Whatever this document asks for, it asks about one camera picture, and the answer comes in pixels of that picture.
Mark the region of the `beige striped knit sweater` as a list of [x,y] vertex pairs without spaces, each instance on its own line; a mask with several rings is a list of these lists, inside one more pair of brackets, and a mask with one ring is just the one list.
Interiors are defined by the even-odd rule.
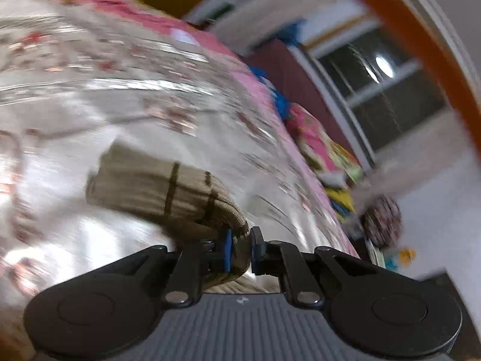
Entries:
[[211,172],[150,156],[115,142],[86,184],[86,201],[166,228],[177,245],[232,233],[231,266],[209,274],[205,288],[224,285],[250,266],[250,229],[230,192]]

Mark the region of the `dark floral bundle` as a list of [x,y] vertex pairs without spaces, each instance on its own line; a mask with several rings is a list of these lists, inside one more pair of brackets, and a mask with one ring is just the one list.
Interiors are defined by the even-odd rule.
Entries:
[[403,231],[402,214],[389,196],[379,196],[361,216],[364,233],[376,247],[393,247]]

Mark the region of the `yellow folded blanket stack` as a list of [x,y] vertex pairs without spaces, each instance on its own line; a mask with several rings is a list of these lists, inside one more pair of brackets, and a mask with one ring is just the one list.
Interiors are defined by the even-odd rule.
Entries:
[[355,214],[355,206],[349,190],[328,187],[324,190],[341,223],[344,223],[352,214]]

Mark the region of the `beige right curtain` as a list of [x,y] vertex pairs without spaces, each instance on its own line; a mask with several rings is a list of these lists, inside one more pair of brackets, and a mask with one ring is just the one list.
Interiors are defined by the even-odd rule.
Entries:
[[470,149],[460,116],[444,110],[428,118],[376,155],[372,170],[351,194],[362,212],[379,196],[399,198],[428,182]]

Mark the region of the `beige curtain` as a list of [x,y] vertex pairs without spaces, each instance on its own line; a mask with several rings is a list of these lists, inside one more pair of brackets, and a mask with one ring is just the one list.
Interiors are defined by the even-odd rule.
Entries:
[[376,155],[372,170],[351,194],[362,212],[379,196],[399,198],[428,182],[470,149],[460,116],[444,110],[428,118]]
[[244,54],[285,25],[337,1],[249,0],[222,16],[209,32],[231,51]]

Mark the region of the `window with metal bars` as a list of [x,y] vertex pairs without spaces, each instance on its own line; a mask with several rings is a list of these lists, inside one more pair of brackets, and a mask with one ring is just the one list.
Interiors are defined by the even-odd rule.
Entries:
[[443,90],[374,18],[345,24],[302,48],[368,167],[376,155],[448,106]]

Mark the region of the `blue crumpled cloth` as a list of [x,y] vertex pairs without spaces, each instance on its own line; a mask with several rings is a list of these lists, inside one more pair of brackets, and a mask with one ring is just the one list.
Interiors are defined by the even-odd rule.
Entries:
[[290,101],[274,86],[268,74],[262,69],[250,66],[250,71],[268,89],[271,100],[275,105],[276,111],[282,121],[290,115]]

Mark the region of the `floral satin bedspread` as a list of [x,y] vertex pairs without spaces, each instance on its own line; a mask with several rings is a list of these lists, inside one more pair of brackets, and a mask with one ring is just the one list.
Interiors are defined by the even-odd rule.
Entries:
[[1,0],[1,357],[42,290],[206,227],[163,218],[156,160],[195,167],[266,239],[354,253],[267,85],[134,0]]

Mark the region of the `beige left curtain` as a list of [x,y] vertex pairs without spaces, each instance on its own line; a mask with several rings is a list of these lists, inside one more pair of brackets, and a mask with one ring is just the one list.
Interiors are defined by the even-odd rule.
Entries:
[[244,54],[285,25],[337,1],[249,0],[222,16],[209,32],[231,51]]

